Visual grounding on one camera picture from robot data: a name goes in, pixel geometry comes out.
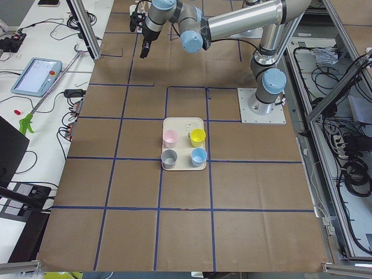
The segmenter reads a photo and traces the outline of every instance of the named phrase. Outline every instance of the beige tray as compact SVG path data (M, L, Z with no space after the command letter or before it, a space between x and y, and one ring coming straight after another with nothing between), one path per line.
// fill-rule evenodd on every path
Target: beige tray
M178 133L178 141L176 147L166 148L163 143L162 152L167 149L173 149L177 152L177 163L175 167L165 170L174 171L205 169L207 165L206 162L204 162L204 164L202 164L200 167L195 167L191 162L191 152L195 149L195 147L191 145L189 134L193 129L196 128L204 130L204 122L198 117L168 117L164 119L163 133L169 129L174 129ZM203 142L203 145L201 147L205 149L205 141Z

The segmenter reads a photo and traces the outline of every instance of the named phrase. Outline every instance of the gray cup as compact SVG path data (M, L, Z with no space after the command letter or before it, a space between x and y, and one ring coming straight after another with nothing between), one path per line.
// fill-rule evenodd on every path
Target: gray cup
M164 169L166 170L172 169L176 165L176 161L177 161L176 151L168 149L162 153L162 166Z

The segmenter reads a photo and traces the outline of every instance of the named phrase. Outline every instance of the black connector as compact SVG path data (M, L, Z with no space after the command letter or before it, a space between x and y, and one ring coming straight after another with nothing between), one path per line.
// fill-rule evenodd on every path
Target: black connector
M63 95L66 98L81 98L85 96L86 92L87 92L86 90L82 90L82 89L66 89L63 92Z

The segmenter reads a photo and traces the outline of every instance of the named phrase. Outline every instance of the blue joint cap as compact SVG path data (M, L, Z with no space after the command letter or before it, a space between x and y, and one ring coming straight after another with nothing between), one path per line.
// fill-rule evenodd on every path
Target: blue joint cap
M273 95L280 94L287 83L285 74L276 68L268 69L262 77L265 90Z
M186 52L195 53L203 47L203 38L198 32L188 30L181 34L181 43Z
M196 21L197 22L201 22L202 21L202 11L199 8L195 7L195 6L193 6L193 7L196 10Z
M170 10L176 4L176 0L152 0L152 4L158 10Z

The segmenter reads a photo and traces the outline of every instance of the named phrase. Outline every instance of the pink cup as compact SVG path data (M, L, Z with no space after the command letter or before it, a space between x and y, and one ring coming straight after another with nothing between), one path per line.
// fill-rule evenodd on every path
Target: pink cup
M164 132L163 142L166 148L176 147L177 140L178 140L178 133L176 130L169 129Z

